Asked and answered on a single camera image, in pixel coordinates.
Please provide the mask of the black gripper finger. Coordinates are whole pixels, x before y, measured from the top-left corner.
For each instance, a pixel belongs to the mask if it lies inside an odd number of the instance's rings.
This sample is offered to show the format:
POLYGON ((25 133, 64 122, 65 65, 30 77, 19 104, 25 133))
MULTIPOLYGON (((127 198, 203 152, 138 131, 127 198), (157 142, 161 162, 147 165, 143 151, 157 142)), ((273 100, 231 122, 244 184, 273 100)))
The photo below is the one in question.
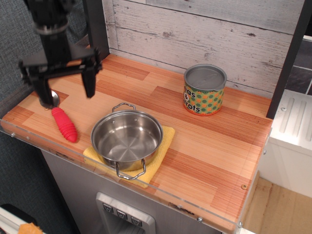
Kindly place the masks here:
POLYGON ((86 66, 82 73, 82 81, 85 88, 86 96, 92 98, 96 89, 96 72, 93 67, 86 66))
POLYGON ((31 83, 43 107, 54 107, 52 92, 48 80, 43 77, 31 77, 31 83))

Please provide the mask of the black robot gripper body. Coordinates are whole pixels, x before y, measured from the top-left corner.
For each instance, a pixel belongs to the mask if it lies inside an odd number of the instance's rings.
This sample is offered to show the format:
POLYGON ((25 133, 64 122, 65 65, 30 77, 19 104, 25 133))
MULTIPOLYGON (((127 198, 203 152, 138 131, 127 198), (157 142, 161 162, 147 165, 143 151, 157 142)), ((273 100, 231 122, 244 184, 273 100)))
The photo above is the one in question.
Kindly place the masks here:
POLYGON ((19 61, 21 78, 32 85, 31 77, 45 79, 81 74, 83 69, 93 67, 98 73, 101 69, 99 50, 83 48, 68 41, 66 31, 38 31, 43 49, 19 61))

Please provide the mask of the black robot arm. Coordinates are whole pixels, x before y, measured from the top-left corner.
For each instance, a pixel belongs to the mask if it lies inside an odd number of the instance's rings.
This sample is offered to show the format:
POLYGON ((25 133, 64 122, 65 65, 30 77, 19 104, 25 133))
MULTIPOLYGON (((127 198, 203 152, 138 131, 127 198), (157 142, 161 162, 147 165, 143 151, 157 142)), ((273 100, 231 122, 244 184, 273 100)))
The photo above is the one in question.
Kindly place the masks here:
POLYGON ((33 19, 34 31, 43 49, 19 61, 21 78, 33 86, 42 106, 54 108, 48 80, 81 74, 88 98, 95 94, 96 75, 102 69, 98 49, 87 49, 68 41, 67 15, 73 0, 27 0, 25 4, 33 19))

